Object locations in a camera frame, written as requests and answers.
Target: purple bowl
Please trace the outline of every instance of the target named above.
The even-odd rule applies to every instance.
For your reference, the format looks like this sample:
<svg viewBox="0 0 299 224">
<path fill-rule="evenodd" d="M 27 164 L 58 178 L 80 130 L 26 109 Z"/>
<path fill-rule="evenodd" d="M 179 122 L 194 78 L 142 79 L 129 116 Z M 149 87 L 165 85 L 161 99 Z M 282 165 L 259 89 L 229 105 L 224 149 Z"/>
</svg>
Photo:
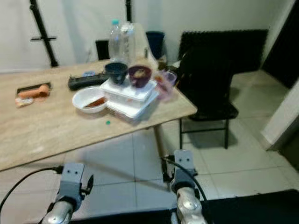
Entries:
<svg viewBox="0 0 299 224">
<path fill-rule="evenodd" d="M 144 69 L 145 76 L 143 77 L 134 77 L 134 74 L 139 70 Z M 145 87 L 145 85 L 149 82 L 151 77 L 151 69 L 145 66 L 137 65 L 129 68 L 129 78 L 131 81 L 132 86 L 136 88 Z"/>
</svg>

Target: chair backrest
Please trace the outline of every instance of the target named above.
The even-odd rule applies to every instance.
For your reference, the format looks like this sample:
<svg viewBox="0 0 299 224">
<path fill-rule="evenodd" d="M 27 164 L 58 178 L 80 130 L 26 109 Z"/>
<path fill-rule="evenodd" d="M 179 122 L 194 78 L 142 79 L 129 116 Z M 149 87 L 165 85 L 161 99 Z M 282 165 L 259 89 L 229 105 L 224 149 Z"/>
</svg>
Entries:
<svg viewBox="0 0 299 224">
<path fill-rule="evenodd" d="M 200 101 L 226 100 L 232 71 L 232 61 L 225 54 L 217 49 L 198 46 L 189 50 L 181 60 L 178 88 Z"/>
</svg>

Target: remote control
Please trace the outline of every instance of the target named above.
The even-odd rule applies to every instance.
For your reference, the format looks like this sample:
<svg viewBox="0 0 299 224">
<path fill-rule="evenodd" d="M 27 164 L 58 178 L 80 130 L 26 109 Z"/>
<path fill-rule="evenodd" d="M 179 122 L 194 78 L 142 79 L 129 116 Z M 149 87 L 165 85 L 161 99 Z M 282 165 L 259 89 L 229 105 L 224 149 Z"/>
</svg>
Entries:
<svg viewBox="0 0 299 224">
<path fill-rule="evenodd" d="M 68 82 L 68 86 L 70 90 L 74 91 L 92 85 L 101 85 L 107 79 L 109 79 L 109 76 L 104 73 L 100 73 L 94 76 L 86 76 L 86 77 L 71 76 Z"/>
</svg>

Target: tiled floor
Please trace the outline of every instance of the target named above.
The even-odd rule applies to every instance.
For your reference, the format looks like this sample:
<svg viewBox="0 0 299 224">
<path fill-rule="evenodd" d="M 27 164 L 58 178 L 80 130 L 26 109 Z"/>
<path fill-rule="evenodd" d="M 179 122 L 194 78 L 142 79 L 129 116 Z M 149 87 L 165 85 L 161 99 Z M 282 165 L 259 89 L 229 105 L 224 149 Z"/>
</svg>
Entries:
<svg viewBox="0 0 299 224">
<path fill-rule="evenodd" d="M 235 75 L 231 98 L 239 110 L 230 123 L 229 148 L 223 148 L 223 131 L 184 135 L 183 149 L 191 150 L 208 199 L 247 196 L 284 189 L 299 190 L 299 174 L 277 152 L 266 152 L 260 130 L 282 102 L 287 89 L 263 71 Z M 194 123 L 185 128 L 216 127 L 221 122 Z M 178 121 L 163 124 L 163 145 L 178 149 Z M 83 162 L 84 182 L 95 175 L 95 186 L 74 218 L 175 207 L 176 197 L 162 181 L 152 129 L 107 140 L 79 150 L 0 172 L 0 197 L 31 170 L 60 163 Z M 59 176 L 38 174 L 24 182 L 7 200 L 2 224 L 40 219 L 54 199 Z"/>
</svg>

